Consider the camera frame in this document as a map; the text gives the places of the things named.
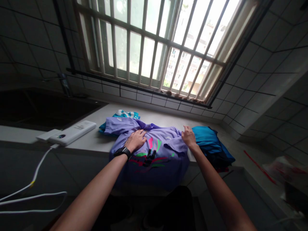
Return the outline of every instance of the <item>charging cable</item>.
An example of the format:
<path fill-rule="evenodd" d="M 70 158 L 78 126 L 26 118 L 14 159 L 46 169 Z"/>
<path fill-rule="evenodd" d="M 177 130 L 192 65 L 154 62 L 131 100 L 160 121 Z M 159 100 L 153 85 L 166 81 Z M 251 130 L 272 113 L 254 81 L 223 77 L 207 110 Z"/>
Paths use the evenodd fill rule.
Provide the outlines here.
<path fill-rule="evenodd" d="M 54 145 L 52 145 L 48 149 L 47 152 L 45 152 L 45 154 L 43 155 L 41 161 L 39 162 L 38 166 L 36 167 L 33 179 L 32 179 L 32 181 L 31 181 L 31 183 L 29 185 L 27 185 L 26 187 L 22 188 L 21 190 L 18 190 L 17 192 L 12 193 L 11 195 L 8 195 L 6 197 L 1 198 L 0 201 L 3 201 L 3 200 L 5 200 L 5 199 L 7 199 L 7 198 L 9 198 L 9 197 L 11 197 L 13 195 L 16 195 L 16 194 L 24 191 L 27 188 L 32 188 L 33 184 L 34 184 L 34 182 L 35 182 L 35 180 L 37 178 L 37 175 L 38 175 L 38 172 L 39 172 L 39 168 L 40 168 L 41 164 L 43 163 L 45 157 L 47 156 L 47 154 L 52 149 L 56 149 L 57 147 L 59 147 L 59 144 L 54 144 Z M 61 205 L 63 204 L 63 202 L 66 199 L 67 192 L 63 191 L 63 192 L 56 192 L 56 193 L 44 193 L 44 194 L 40 194 L 40 195 L 36 195 L 36 196 L 31 196 L 31 197 L 26 197 L 26 198 L 21 198 L 21 199 L 16 199 L 16 200 L 0 202 L 0 206 L 1 206 L 1 205 L 11 204 L 11 203 L 15 203 L 15 202 L 27 201 L 27 200 L 31 200 L 31 199 L 34 199 L 34 198 L 39 198 L 39 197 L 44 197 L 44 196 L 55 196 L 55 195 L 61 195 L 61 194 L 64 195 L 63 200 L 62 200 L 61 204 L 57 208 L 55 208 L 55 209 L 51 209 L 51 210 L 24 210 L 24 211 L 0 211 L 0 214 L 30 213 L 30 212 L 41 212 L 41 213 L 53 212 L 53 211 L 55 211 L 55 210 L 57 210 L 58 208 L 61 207 Z"/>

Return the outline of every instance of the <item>window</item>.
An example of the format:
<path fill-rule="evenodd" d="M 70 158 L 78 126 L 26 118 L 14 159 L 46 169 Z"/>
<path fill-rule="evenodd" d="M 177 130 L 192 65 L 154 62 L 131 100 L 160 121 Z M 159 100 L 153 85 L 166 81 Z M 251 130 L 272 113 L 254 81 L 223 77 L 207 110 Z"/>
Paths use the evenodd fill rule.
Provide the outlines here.
<path fill-rule="evenodd" d="M 75 0 L 87 70 L 207 100 L 255 0 Z"/>

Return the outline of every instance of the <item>black pants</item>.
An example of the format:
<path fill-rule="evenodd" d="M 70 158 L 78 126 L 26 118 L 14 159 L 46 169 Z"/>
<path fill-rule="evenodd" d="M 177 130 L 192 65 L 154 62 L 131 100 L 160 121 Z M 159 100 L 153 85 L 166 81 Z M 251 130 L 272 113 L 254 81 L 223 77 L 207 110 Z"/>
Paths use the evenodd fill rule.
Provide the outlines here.
<path fill-rule="evenodd" d="M 125 219 L 129 212 L 126 202 L 109 196 L 92 230 L 108 230 L 110 225 Z M 163 230 L 196 230 L 192 194 L 186 186 L 177 186 L 153 210 L 149 211 L 148 223 Z"/>

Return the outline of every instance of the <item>purple shirt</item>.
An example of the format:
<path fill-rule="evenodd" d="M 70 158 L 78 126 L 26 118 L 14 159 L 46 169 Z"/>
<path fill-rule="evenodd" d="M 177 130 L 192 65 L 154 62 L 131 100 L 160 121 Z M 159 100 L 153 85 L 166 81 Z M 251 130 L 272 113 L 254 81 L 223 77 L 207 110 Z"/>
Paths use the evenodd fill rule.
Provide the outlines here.
<path fill-rule="evenodd" d="M 175 127 L 158 127 L 132 118 L 108 117 L 104 134 L 119 135 L 110 151 L 109 159 L 114 158 L 113 153 L 123 147 L 128 137 L 138 129 L 147 131 L 147 141 L 133 153 L 121 171 L 116 185 L 120 186 L 126 181 L 173 190 L 181 182 L 189 165 L 188 147 L 181 138 L 181 131 Z"/>

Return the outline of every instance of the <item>smartwatch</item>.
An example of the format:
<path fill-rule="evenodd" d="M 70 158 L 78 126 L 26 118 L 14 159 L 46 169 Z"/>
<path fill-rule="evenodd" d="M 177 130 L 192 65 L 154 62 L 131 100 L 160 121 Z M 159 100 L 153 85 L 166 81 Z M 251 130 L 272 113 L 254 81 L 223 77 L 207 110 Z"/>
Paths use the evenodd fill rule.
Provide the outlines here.
<path fill-rule="evenodd" d="M 129 161 L 129 159 L 131 158 L 132 154 L 131 152 L 128 150 L 127 147 L 123 147 L 123 148 L 119 148 L 114 154 L 113 156 L 119 156 L 121 154 L 126 154 L 127 155 L 127 161 Z"/>

